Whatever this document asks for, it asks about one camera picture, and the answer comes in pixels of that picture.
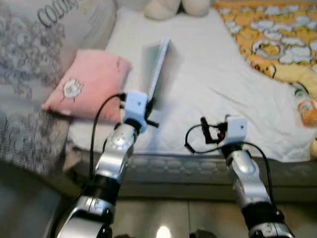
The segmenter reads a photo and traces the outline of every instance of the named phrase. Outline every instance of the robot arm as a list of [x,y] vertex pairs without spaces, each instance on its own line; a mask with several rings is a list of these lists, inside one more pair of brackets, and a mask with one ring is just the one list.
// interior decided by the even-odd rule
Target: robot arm
[[67,217],[57,238],[111,238],[119,189],[139,133],[146,130],[148,97],[129,92],[123,123],[107,139],[92,181]]
[[241,145],[246,137],[247,122],[241,117],[226,118],[227,130],[221,142],[228,176],[237,203],[242,210],[250,238],[295,238],[284,222],[284,216],[272,203],[260,179],[257,163]]

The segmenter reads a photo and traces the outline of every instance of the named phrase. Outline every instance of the bed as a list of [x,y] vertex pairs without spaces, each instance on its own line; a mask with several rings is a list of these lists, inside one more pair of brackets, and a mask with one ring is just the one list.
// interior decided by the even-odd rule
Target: bed
[[[187,129],[200,117],[218,123],[231,114],[248,119],[246,140],[260,146],[271,158],[277,199],[316,200],[317,163],[309,155],[316,130],[301,126],[294,88],[252,69],[214,8],[203,18],[181,13],[165,22],[119,8],[106,50],[133,64],[123,90],[144,90],[142,48],[165,37],[172,40],[181,65],[164,92],[163,107],[152,115],[160,123],[159,129],[149,127],[138,138],[121,195],[232,199],[221,156],[193,156],[184,147]],[[98,125],[96,158],[113,127],[109,123]],[[79,160],[74,170],[84,176],[88,171],[91,130],[91,121],[76,119],[67,139],[72,148],[69,155]],[[210,148],[204,145],[199,130],[193,132],[190,142],[196,149]],[[259,156],[256,150],[250,151]],[[264,169],[261,159],[257,161]]]

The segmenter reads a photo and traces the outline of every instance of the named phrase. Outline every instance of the yellow blanket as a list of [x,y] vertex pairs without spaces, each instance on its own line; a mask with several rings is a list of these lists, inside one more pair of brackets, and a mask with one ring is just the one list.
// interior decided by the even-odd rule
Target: yellow blanket
[[252,67],[299,83],[317,99],[316,4],[219,1],[215,7]]

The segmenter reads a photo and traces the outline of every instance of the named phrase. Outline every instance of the black cable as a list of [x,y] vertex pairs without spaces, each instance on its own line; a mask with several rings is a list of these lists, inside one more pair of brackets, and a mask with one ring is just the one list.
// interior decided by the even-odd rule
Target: black cable
[[107,143],[107,139],[104,141],[104,144],[103,144],[103,152],[105,151],[106,143]]
[[186,133],[185,135],[185,147],[187,149],[189,149],[193,154],[206,154],[206,153],[211,153],[211,152],[214,152],[216,150],[220,150],[222,149],[223,147],[225,146],[228,146],[228,145],[251,145],[253,147],[255,147],[262,155],[262,158],[264,160],[264,163],[265,163],[265,167],[266,167],[266,176],[267,176],[267,183],[268,183],[268,195],[271,199],[271,202],[272,202],[272,205],[275,207],[275,209],[277,209],[276,207],[276,204],[275,204],[275,200],[274,200],[274,196],[273,196],[273,185],[272,185],[272,177],[271,177],[271,169],[270,169],[270,166],[269,166],[269,162],[268,162],[268,159],[265,155],[265,153],[255,144],[253,143],[250,143],[250,142],[244,142],[244,141],[241,141],[241,142],[234,142],[234,143],[228,143],[228,144],[225,144],[225,145],[222,145],[222,146],[218,146],[216,148],[213,148],[213,149],[210,149],[210,150],[206,150],[206,151],[196,151],[189,143],[188,143],[188,136],[189,136],[189,133],[197,128],[197,127],[200,127],[202,126],[202,124],[197,124],[197,125],[194,125],[192,126]]
[[96,133],[96,127],[97,127],[97,123],[98,123],[98,119],[99,116],[102,112],[102,110],[104,109],[105,105],[112,99],[112,98],[121,98],[124,99],[125,94],[121,93],[121,94],[114,94],[112,96],[110,96],[109,98],[107,98],[104,103],[100,106],[96,117],[94,119],[94,125],[93,125],[93,132],[91,135],[91,144],[90,144],[90,160],[89,160],[89,179],[92,179],[94,176],[94,144],[95,144],[95,133]]

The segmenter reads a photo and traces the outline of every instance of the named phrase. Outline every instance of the stuffed toy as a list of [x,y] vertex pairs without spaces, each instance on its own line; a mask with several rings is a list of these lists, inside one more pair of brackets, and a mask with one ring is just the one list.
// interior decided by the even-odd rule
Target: stuffed toy
[[311,153],[311,157],[317,160],[317,137],[312,141],[309,151]]
[[166,20],[175,16],[183,6],[192,16],[208,14],[211,0],[152,0],[144,8],[144,16],[155,20]]

